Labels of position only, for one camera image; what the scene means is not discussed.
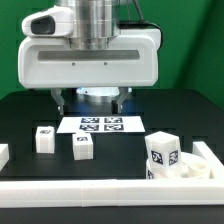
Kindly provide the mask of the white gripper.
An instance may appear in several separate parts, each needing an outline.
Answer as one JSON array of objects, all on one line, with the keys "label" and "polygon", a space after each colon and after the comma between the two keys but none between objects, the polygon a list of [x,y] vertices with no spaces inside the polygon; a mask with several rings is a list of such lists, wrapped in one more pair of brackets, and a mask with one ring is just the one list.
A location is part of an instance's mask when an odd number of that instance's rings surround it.
[{"label": "white gripper", "polygon": [[19,82],[28,89],[52,89],[61,115],[65,100],[58,88],[119,87],[111,102],[112,113],[119,114],[129,87],[158,80],[160,42],[158,29],[123,30],[104,50],[73,50],[66,38],[27,37],[18,52]]}]

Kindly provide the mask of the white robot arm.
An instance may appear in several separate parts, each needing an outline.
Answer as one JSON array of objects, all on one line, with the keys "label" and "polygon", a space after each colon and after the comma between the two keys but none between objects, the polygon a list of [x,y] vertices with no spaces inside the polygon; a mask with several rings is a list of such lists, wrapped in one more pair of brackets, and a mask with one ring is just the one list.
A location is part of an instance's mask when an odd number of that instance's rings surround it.
[{"label": "white robot arm", "polygon": [[49,89],[64,110],[64,88],[83,98],[109,100],[119,113],[132,87],[158,80],[161,29],[143,17],[122,21],[119,7],[137,0],[55,0],[26,17],[18,51],[18,79],[27,89]]}]

